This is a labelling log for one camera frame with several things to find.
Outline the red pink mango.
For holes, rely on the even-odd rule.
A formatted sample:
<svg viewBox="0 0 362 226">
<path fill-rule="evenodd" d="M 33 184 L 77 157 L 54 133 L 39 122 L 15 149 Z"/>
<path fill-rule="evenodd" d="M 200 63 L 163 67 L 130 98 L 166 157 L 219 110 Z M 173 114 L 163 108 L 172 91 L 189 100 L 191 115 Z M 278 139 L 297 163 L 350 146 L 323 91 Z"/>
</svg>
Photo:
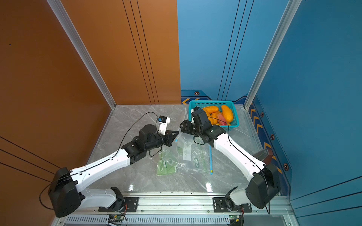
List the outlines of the red pink mango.
<svg viewBox="0 0 362 226">
<path fill-rule="evenodd" d="M 226 119 L 224 118 L 222 113 L 218 113 L 216 116 L 217 120 L 218 120 L 218 124 L 221 126 L 226 126 L 228 125 L 228 122 L 226 121 Z"/>
</svg>

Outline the clear zip-top bag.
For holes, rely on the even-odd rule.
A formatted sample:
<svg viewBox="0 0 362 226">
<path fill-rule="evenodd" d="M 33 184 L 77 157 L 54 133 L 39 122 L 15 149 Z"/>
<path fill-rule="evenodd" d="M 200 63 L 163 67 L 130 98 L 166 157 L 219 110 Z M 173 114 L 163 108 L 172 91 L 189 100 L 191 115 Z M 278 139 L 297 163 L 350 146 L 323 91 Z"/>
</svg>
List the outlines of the clear zip-top bag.
<svg viewBox="0 0 362 226">
<path fill-rule="evenodd" d="M 172 143 L 173 147 L 190 147 L 192 143 L 193 136 L 189 135 L 188 133 L 184 133 L 187 127 L 186 121 L 189 120 L 188 117 L 188 110 L 184 109 L 179 113 L 179 115 L 176 118 L 175 125 L 177 126 L 177 131 L 179 134 L 176 136 L 175 140 Z"/>
</svg>

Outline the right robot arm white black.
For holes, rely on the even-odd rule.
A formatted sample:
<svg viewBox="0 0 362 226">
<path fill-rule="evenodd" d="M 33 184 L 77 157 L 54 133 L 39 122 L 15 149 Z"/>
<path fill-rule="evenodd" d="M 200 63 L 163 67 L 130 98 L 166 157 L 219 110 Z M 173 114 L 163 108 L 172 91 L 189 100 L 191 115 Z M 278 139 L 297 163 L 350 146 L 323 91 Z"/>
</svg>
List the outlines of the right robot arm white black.
<svg viewBox="0 0 362 226">
<path fill-rule="evenodd" d="M 204 143 L 223 153 L 238 167 L 248 180 L 245 188 L 233 188 L 225 195 L 225 204 L 230 212 L 239 212 L 244 204 L 258 209 L 270 209 L 270 201 L 281 190 L 279 171 L 272 163 L 267 165 L 239 146 L 219 125 L 212 125 L 206 112 L 197 109 L 191 114 L 192 121 L 180 124 L 183 133 L 199 137 Z"/>
</svg>

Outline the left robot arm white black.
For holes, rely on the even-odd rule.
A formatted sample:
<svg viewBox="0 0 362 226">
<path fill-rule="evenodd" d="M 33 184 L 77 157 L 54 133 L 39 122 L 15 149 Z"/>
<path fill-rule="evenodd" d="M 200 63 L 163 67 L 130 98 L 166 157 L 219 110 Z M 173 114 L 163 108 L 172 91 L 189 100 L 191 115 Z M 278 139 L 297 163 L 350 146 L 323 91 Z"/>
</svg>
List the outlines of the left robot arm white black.
<svg viewBox="0 0 362 226">
<path fill-rule="evenodd" d="M 89 185 L 108 174 L 125 168 L 146 157 L 152 149 L 171 147 L 178 131 L 157 131 L 155 125 L 145 125 L 138 136 L 114 153 L 86 166 L 59 169 L 48 190 L 56 217 L 62 218 L 78 209 L 99 207 L 103 211 L 123 211 L 125 198 L 117 187 L 92 190 Z"/>
</svg>

